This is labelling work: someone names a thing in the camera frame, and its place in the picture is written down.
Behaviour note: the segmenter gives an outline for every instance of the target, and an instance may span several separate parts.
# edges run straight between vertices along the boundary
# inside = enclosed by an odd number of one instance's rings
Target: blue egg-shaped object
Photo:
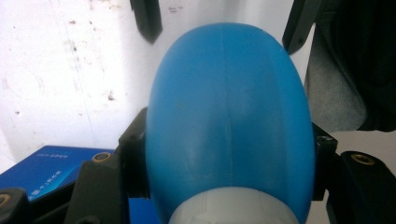
[[[146,137],[162,222],[221,187],[269,193],[305,222],[315,172],[308,104],[289,55],[263,30],[219,23],[176,41],[155,77]]]

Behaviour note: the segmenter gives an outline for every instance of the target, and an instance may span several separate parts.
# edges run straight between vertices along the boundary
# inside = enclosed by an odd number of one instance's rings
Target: black bag
[[[332,33],[366,103],[360,130],[396,130],[396,0],[344,1]]]

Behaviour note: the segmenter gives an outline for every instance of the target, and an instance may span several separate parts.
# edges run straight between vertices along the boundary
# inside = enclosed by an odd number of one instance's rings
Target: blue plastic shell
[[[151,197],[163,222],[197,193],[269,193],[304,223],[314,141],[289,55],[253,26],[219,23],[184,34],[155,78],[147,120]]]

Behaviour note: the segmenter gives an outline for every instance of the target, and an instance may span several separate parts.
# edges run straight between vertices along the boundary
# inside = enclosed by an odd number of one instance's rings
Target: blue box
[[[0,175],[0,189],[23,188],[30,201],[78,177],[80,165],[90,161],[101,152],[113,153],[111,149],[85,147],[40,148],[28,158]],[[151,200],[129,199],[130,219],[136,224],[158,224]]]

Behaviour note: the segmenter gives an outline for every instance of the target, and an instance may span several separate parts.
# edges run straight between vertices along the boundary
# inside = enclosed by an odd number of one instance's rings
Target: blue package
[[[112,149],[85,147],[40,148],[0,175],[0,189],[23,188],[29,201],[37,199],[78,177],[80,165]],[[130,219],[137,224],[159,223],[151,200],[129,199]]]

